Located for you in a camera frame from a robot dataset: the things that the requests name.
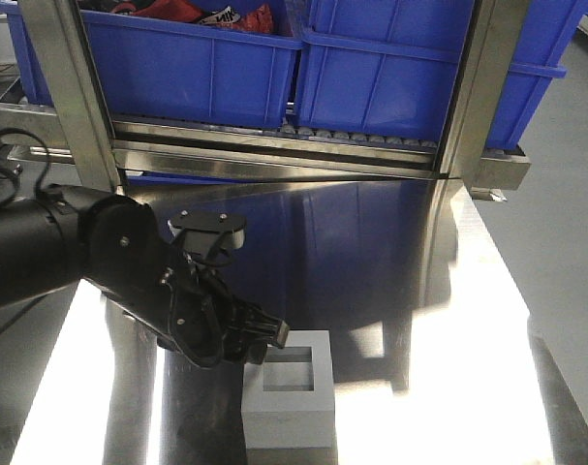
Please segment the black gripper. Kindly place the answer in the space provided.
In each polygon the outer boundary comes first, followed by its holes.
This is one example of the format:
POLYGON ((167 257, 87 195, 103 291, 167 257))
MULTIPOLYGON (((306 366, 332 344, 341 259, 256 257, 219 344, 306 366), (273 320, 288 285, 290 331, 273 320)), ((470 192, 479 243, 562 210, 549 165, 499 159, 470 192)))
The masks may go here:
MULTIPOLYGON (((225 355, 225 343, 232 336, 227 328, 232 311, 217 307, 216 294, 199 281, 182 253, 111 253, 107 257, 107 296, 158 336, 166 348, 198 367, 211 368, 224 360, 263 364, 267 346, 225 355)), ((251 306, 247 331, 257 340, 284 349, 289 325, 251 306)))

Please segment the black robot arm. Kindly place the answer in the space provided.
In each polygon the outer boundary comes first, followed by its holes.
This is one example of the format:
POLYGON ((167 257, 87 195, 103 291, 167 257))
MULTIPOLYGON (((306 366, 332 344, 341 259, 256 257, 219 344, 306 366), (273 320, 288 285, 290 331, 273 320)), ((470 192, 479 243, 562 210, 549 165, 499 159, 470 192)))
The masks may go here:
POLYGON ((153 209, 129 197, 53 185, 0 203, 0 308, 86 280, 201 368, 263 361, 289 328, 234 295, 221 269, 244 241, 243 216, 183 211, 162 238, 153 209))

